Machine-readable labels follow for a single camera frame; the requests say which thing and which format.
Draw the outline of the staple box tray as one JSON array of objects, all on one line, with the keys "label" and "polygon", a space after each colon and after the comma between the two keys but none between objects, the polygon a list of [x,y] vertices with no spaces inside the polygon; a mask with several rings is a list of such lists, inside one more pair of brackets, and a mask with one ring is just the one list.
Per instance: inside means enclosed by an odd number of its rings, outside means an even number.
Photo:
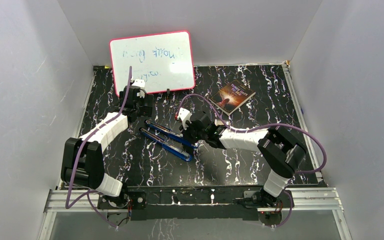
[{"label": "staple box tray", "polygon": [[221,119],[216,119],[214,121],[216,126],[229,126],[229,121],[222,121]]}]

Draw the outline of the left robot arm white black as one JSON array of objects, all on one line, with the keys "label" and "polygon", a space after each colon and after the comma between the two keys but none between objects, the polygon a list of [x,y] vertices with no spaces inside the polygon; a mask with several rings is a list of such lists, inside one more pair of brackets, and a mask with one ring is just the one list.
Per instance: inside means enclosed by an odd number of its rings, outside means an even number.
[{"label": "left robot arm white black", "polygon": [[70,137],[64,145],[61,180],[67,184],[89,188],[110,197],[117,208],[129,203],[123,183],[104,170],[103,153],[130,124],[140,117],[152,116],[153,96],[145,90],[145,82],[136,79],[120,92],[120,107],[79,138]]}]

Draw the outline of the whiteboard with pink frame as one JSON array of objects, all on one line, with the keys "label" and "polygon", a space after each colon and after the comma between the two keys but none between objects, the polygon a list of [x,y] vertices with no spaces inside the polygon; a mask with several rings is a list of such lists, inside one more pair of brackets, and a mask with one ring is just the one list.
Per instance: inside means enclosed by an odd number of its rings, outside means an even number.
[{"label": "whiteboard with pink frame", "polygon": [[144,80],[147,93],[196,86],[190,33],[186,30],[112,39],[109,42],[114,90],[127,79]]}]

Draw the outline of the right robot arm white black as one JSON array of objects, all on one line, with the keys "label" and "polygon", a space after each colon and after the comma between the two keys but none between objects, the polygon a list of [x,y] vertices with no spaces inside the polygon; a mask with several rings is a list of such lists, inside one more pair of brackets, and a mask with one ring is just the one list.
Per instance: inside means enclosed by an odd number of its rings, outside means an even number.
[{"label": "right robot arm white black", "polygon": [[242,149],[262,154],[270,173],[260,192],[253,197],[253,205],[275,207],[307,155],[307,147],[282,126],[232,129],[215,124],[203,111],[191,113],[185,108],[180,109],[176,120],[181,123],[181,134],[192,144],[205,141],[215,149]]}]

